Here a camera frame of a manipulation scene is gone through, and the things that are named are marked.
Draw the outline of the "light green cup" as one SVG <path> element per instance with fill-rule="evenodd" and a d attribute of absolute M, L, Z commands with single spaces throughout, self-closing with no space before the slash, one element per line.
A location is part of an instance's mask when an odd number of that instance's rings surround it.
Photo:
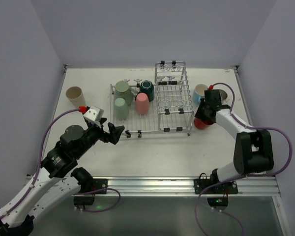
<path fill-rule="evenodd" d="M 118 120 L 124 120 L 128 118 L 129 108 L 123 98 L 117 98 L 114 101 L 114 114 Z"/>

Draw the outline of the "light blue mug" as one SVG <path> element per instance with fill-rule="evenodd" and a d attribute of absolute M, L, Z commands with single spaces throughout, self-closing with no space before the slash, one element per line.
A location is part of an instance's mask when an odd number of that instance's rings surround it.
<path fill-rule="evenodd" d="M 192 95 L 192 101 L 195 104 L 200 103 L 201 99 L 205 97 L 205 91 L 208 89 L 208 86 L 204 85 L 204 84 L 198 84 L 195 86 L 194 91 L 193 91 L 193 95 Z"/>

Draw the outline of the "pink cup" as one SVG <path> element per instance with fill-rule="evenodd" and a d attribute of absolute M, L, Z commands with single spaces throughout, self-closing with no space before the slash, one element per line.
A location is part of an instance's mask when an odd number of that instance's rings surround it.
<path fill-rule="evenodd" d="M 145 93 L 138 93 L 136 96 L 135 109 L 140 115 L 146 115 L 149 112 L 149 99 Z"/>

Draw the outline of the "dark teal mug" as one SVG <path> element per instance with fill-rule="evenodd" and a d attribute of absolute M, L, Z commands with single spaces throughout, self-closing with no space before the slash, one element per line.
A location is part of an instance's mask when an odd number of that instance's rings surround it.
<path fill-rule="evenodd" d="M 149 102 L 154 100 L 154 85 L 151 81 L 145 80 L 140 84 L 139 93 L 145 93 Z"/>

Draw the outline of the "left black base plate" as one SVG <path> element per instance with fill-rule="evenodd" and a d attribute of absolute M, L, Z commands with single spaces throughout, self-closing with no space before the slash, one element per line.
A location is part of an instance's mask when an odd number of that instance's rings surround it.
<path fill-rule="evenodd" d="M 108 187 L 108 180 L 106 178 L 94 178 L 90 185 L 90 191 L 96 191 L 101 189 L 101 191 L 96 194 L 106 194 L 107 190 L 105 188 Z"/>

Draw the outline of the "cream brown cup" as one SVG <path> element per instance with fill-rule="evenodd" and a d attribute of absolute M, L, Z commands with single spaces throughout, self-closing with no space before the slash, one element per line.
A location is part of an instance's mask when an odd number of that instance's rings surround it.
<path fill-rule="evenodd" d="M 221 97 L 221 101 L 226 101 L 226 99 L 228 98 L 228 94 L 222 89 L 219 89 L 219 94 Z"/>

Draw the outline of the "aluminium mounting rail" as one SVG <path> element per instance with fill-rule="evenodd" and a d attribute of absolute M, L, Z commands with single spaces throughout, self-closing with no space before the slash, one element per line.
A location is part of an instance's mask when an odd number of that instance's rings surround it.
<path fill-rule="evenodd" d="M 108 187 L 106 194 L 115 189 L 125 197 L 193 197 L 197 196 L 194 190 L 195 177 L 89 177 L 85 183 L 79 184 L 74 177 L 66 176 L 63 179 L 39 177 L 35 183 L 29 182 L 30 196 L 37 199 L 42 197 L 65 197 L 69 194 L 87 192 L 90 190 L 94 178 L 106 178 Z M 273 177 L 249 177 L 234 181 L 238 194 L 205 194 L 213 197 L 276 197 L 280 191 Z"/>

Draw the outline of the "sage green mug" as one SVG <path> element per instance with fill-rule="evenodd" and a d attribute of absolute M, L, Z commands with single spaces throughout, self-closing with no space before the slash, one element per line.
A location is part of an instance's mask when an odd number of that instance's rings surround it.
<path fill-rule="evenodd" d="M 115 85 L 114 99 L 123 98 L 128 106 L 137 94 L 138 91 L 131 88 L 127 81 L 118 81 Z"/>

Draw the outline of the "controller box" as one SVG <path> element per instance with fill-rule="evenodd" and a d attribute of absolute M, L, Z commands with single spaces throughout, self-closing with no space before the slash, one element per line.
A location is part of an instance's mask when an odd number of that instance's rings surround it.
<path fill-rule="evenodd" d="M 73 198 L 73 204 L 76 208 L 86 209 L 88 206 L 92 206 L 95 201 L 93 196 L 75 196 Z"/>
<path fill-rule="evenodd" d="M 213 209 L 225 210 L 229 204 L 227 197 L 208 197 L 207 203 Z"/>

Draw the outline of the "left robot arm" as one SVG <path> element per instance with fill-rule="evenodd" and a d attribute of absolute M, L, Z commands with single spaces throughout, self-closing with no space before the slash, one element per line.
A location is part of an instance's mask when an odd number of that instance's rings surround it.
<path fill-rule="evenodd" d="M 28 236 L 34 222 L 49 208 L 64 198 L 77 195 L 105 193 L 108 187 L 95 185 L 91 174 L 78 167 L 80 159 L 97 141 L 117 144 L 124 126 L 79 125 L 68 127 L 55 147 L 42 160 L 38 170 L 25 187 L 6 206 L 0 208 L 0 236 Z"/>

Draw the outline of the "left controller box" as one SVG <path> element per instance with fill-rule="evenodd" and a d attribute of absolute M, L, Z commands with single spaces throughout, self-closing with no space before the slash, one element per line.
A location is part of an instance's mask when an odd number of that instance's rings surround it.
<path fill-rule="evenodd" d="M 95 201 L 93 196 L 75 196 L 73 198 L 73 204 L 76 208 L 86 209 L 88 206 L 92 206 Z"/>

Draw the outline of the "tall beige cup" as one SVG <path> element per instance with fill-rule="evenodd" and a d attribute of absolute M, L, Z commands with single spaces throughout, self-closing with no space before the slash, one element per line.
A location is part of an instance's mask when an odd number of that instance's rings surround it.
<path fill-rule="evenodd" d="M 75 108 L 79 108 L 80 106 L 86 106 L 84 94 L 80 87 L 73 86 L 68 88 L 65 95 L 66 98 Z"/>

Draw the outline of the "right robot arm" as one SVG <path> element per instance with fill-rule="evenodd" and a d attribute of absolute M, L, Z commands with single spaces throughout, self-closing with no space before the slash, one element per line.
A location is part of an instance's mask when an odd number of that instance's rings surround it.
<path fill-rule="evenodd" d="M 199 179 L 202 189 L 230 178 L 247 174 L 262 173 L 274 167 L 271 135 L 267 130 L 257 130 L 231 113 L 229 105 L 223 105 L 217 89 L 205 91 L 200 99 L 194 118 L 194 125 L 204 130 L 213 124 L 223 127 L 234 139 L 235 149 L 233 161 L 214 169 L 209 178 Z"/>

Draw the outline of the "red mug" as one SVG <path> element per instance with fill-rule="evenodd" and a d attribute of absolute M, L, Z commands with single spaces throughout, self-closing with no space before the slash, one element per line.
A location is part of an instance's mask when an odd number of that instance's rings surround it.
<path fill-rule="evenodd" d="M 194 126 L 199 130 L 205 130 L 208 127 L 210 127 L 211 125 L 213 125 L 212 122 L 204 121 L 199 118 L 194 118 Z"/>

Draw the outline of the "right controller box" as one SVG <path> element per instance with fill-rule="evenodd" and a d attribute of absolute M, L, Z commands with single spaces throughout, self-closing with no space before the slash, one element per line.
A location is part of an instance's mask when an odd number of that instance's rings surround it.
<path fill-rule="evenodd" d="M 208 197 L 207 203 L 213 209 L 225 210 L 229 204 L 227 197 Z"/>

